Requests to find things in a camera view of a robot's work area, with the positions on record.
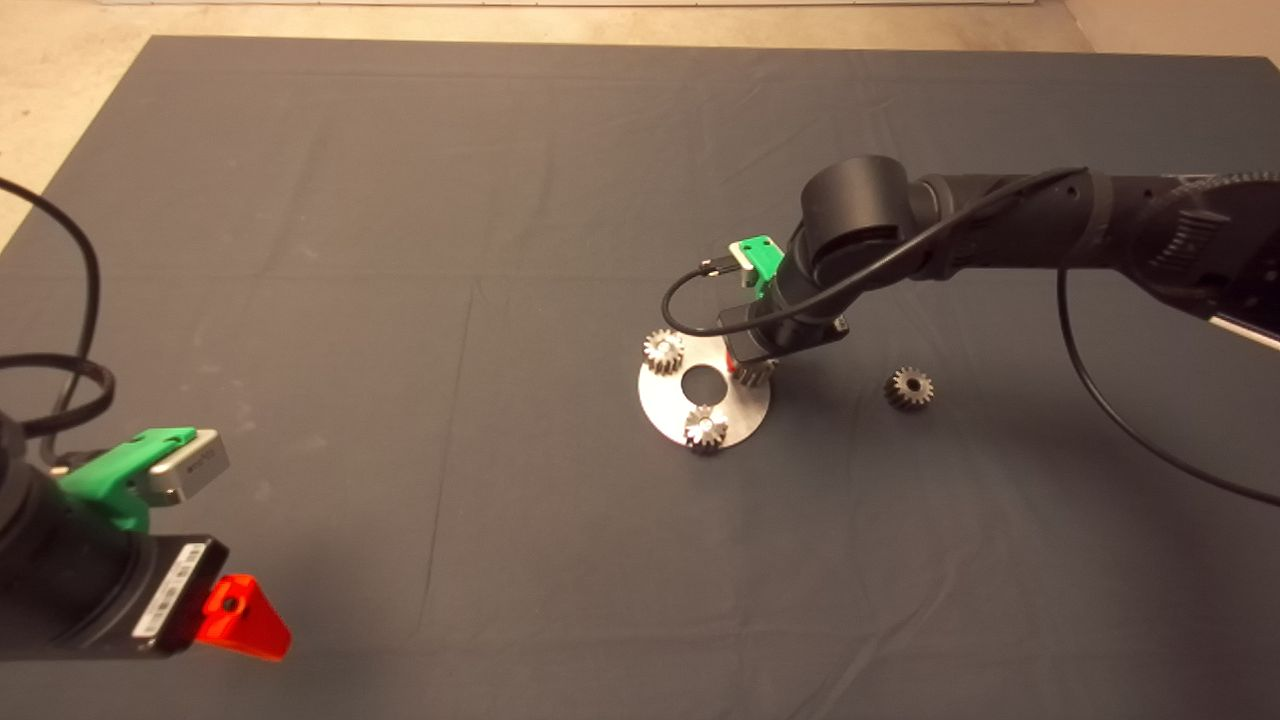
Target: metal gear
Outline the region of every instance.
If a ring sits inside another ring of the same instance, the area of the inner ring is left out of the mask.
[[[759,360],[755,363],[742,363],[733,368],[733,379],[746,387],[755,387],[768,382],[773,377],[773,370],[778,368],[777,360]]]
[[[659,375],[669,375],[685,360],[685,342],[676,331],[660,329],[644,338],[644,361]]]
[[[685,420],[685,445],[694,452],[716,452],[728,433],[728,420],[714,407],[699,405]]]
[[[923,410],[933,402],[933,379],[915,368],[899,368],[884,382],[884,397],[899,410]]]

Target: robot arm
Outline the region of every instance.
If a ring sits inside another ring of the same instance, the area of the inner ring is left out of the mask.
[[[1276,343],[1280,174],[1057,176],[991,202],[1028,178],[909,182],[901,164],[882,156],[831,165],[804,187],[801,229],[773,277],[754,302],[721,313],[721,327],[785,314],[913,247],[803,313],[723,333],[730,355],[746,364],[833,342],[847,334],[841,314],[861,292],[908,278],[948,279],[964,268],[1110,268],[1172,307]],[[983,209],[966,210],[974,206]],[[910,242],[938,223],[954,224]]]

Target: cable connector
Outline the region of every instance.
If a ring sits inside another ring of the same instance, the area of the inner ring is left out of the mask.
[[[698,268],[703,270],[703,274],[708,278],[714,278],[716,275],[723,273],[732,273],[735,270],[741,270],[742,265],[737,261],[737,258],[732,255],[724,255],[721,258],[709,258],[698,264]]]

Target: table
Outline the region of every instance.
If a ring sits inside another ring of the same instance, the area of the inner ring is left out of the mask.
[[[865,296],[714,459],[635,374],[666,284],[785,237],[829,163],[1276,168],[1277,115],[1261,59],[155,38],[49,191],[120,379],[63,446],[221,429],[232,470],[156,532],[228,543],[296,644],[6,665],[5,716],[1274,716],[1280,518],[1103,419],[1050,273]],[[12,351],[70,347],[74,258],[36,218],[0,258]],[[1272,354],[1073,288],[1123,411],[1280,489]],[[881,397],[901,364],[922,415]]]

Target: black cable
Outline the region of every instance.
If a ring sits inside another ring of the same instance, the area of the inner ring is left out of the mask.
[[[102,413],[106,413],[106,409],[111,406],[111,401],[115,400],[115,375],[113,375],[105,366],[77,355],[29,352],[26,355],[0,356],[0,370],[10,370],[14,368],[50,368],[54,370],[65,370],[76,377],[83,375],[102,388],[102,392],[100,392],[97,397],[83,405],[77,405],[72,409],[63,407],[61,410],[55,410],[49,415],[19,423],[22,425],[22,433],[28,438],[45,438],[63,430],[83,425]]]
[[[73,220],[70,215],[64,213],[61,208],[54,205],[52,201],[47,200],[42,195],[32,190],[27,190],[26,187],[5,178],[0,178],[0,190],[31,202],[42,213],[52,218],[54,222],[61,225],[63,229],[72,236],[72,240],[76,242],[76,247],[79,249],[81,258],[84,260],[84,315],[81,320],[79,340],[76,343],[76,357],[78,357],[82,364],[88,363],[88,351],[93,345],[93,332],[97,329],[97,311],[102,295],[101,272],[97,264],[97,252],[93,251],[93,245],[88,241],[88,236],[84,234],[84,231],[76,224],[76,220]],[[76,369],[70,370],[70,377],[67,378],[67,382],[63,384],[61,392],[58,395],[58,400],[54,402],[54,409],[49,418],[64,413],[72,402],[72,396],[76,395],[76,386],[79,383],[81,372]],[[40,457],[49,466],[58,464],[58,452],[55,450],[58,432],[60,430],[45,434],[40,442]]]
[[[997,190],[995,192],[991,192],[989,195],[983,196],[982,199],[979,199],[973,205],[969,205],[969,206],[964,208],[963,210],[957,211],[956,214],[951,215],[950,218],[946,218],[943,220],[938,220],[937,223],[933,223],[932,225],[929,225],[928,228],[925,228],[924,231],[922,231],[920,233],[918,233],[911,240],[904,242],[902,245],[900,245],[900,246],[895,247],[893,250],[891,250],[891,251],[886,252],[884,255],[882,255],[878,260],[876,260],[870,265],[868,265],[868,266],[863,268],[861,270],[859,270],[859,272],[849,275],[847,278],[844,278],[842,281],[840,281],[836,284],[828,287],[827,290],[824,290],[824,291],[814,295],[813,297],[809,297],[808,300],[804,300],[801,302],[796,302],[795,305],[787,307],[786,310],[778,310],[778,311],[774,311],[774,313],[769,313],[767,315],[760,315],[759,318],[753,318],[750,320],[744,320],[741,323],[732,323],[732,324],[728,324],[728,325],[721,325],[718,328],[698,328],[698,327],[686,325],[685,323],[681,323],[671,313],[671,301],[676,296],[676,292],[678,292],[680,288],[684,284],[686,284],[687,282],[692,281],[694,278],[698,278],[698,277],[701,277],[701,275],[719,274],[719,272],[721,272],[719,268],[714,266],[710,263],[705,263],[704,261],[696,269],[690,270],[690,272],[685,273],[684,275],[681,275],[680,279],[677,279],[675,283],[672,283],[671,287],[667,288],[667,292],[664,292],[663,296],[662,296],[662,318],[663,318],[663,320],[666,320],[667,325],[671,327],[672,329],[682,332],[682,333],[685,333],[687,336],[692,336],[692,337],[719,337],[719,336],[726,336],[726,334],[731,334],[731,333],[739,333],[739,332],[742,332],[742,331],[750,331],[750,329],[754,329],[754,328],[759,328],[762,325],[767,325],[769,323],[777,323],[778,320],[786,320],[787,318],[795,318],[796,315],[800,315],[800,314],[803,314],[803,313],[805,313],[808,310],[812,310],[812,309],[817,307],[818,305],[822,305],[823,302],[827,302],[828,300],[832,300],[832,299],[838,297],[838,296],[841,296],[841,295],[844,295],[846,292],[851,292],[851,291],[855,291],[855,290],[863,287],[864,284],[867,284],[867,281],[869,278],[872,278],[876,273],[878,273],[882,269],[884,269],[886,266],[888,266],[891,263],[893,263],[899,258],[901,258],[901,256],[904,256],[904,255],[906,255],[906,254],[916,250],[922,245],[932,241],[934,237],[937,237],[938,234],[941,234],[941,233],[943,233],[943,232],[954,228],[955,225],[969,220],[977,213],[980,213],[980,211],[983,211],[983,210],[986,210],[986,209],[988,209],[988,208],[991,208],[991,206],[993,206],[993,205],[996,205],[998,202],[1002,202],[1002,201],[1007,200],[1009,197],[1019,195],[1021,192],[1028,192],[1028,191],[1033,191],[1033,190],[1041,190],[1046,184],[1052,184],[1052,183],[1059,182],[1059,181],[1061,181],[1064,178],[1069,178],[1069,177],[1071,177],[1074,174],[1083,173],[1085,170],[1087,170],[1087,168],[1059,168],[1059,169],[1055,169],[1055,170],[1048,170],[1048,172],[1041,173],[1038,176],[1030,176],[1030,177],[1023,178],[1020,181],[1009,183],[1005,187],[1002,187],[1002,188],[1000,188],[1000,190]],[[796,228],[796,231],[797,231],[796,234],[799,234],[799,229],[800,228],[797,227]]]
[[[1059,325],[1061,325],[1062,328],[1062,342],[1066,345],[1066,354],[1071,359],[1071,368],[1075,369],[1075,374],[1076,377],[1080,378],[1080,383],[1084,384],[1084,389],[1088,391],[1089,397],[1092,397],[1093,401],[1098,404],[1098,407],[1102,409],[1102,413],[1105,413],[1107,418],[1111,418],[1111,421],[1115,423],[1121,430],[1124,430],[1126,436],[1133,438],[1134,442],[1147,448],[1156,457],[1160,457],[1165,462],[1169,462],[1174,468],[1178,468],[1179,470],[1187,473],[1188,475],[1196,478],[1197,480],[1208,483],[1216,488],[1225,489],[1226,492],[1238,495],[1240,497],[1256,500],[1258,502],[1270,505],[1272,507],[1280,507],[1280,497],[1260,489],[1239,486],[1224,478],[1219,478],[1217,475],[1202,470],[1196,465],[1192,465],[1190,462],[1175,456],[1174,454],[1160,447],[1151,439],[1147,439],[1146,436],[1134,429],[1134,427],[1130,425],[1124,418],[1121,418],[1120,414],[1116,411],[1116,409],[1112,407],[1110,402],[1107,402],[1107,398],[1103,397],[1102,391],[1098,389],[1097,383],[1093,382],[1093,377],[1089,375],[1089,372],[1084,368],[1084,360],[1080,359],[1080,351],[1075,347],[1075,333],[1071,332],[1071,314],[1068,309],[1068,300],[1066,300],[1066,270],[1068,268],[1064,260],[1064,264],[1060,265],[1057,269],[1057,322]]]

